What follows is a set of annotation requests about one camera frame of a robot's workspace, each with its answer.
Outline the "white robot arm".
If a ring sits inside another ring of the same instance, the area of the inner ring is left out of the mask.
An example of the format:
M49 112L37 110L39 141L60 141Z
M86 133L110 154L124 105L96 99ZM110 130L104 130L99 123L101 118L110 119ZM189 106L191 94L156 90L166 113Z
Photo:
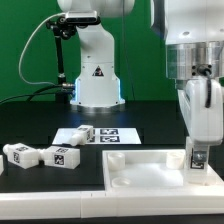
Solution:
M88 110L124 101L114 74L114 40L97 22L132 11L135 0L57 0L81 44L81 74L71 104ZM223 140L224 0L149 0L151 28L166 43L166 74L176 84L189 133L186 167L206 169Z

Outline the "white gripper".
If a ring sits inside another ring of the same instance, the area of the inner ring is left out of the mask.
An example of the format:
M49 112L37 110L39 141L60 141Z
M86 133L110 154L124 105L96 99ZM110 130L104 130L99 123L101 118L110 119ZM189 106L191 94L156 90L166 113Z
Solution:
M219 145L223 139L223 95L221 85L211 80L211 103L206 107L207 79L189 80L184 90L178 91L180 109L194 144L193 166L206 169L209 158L207 145Z

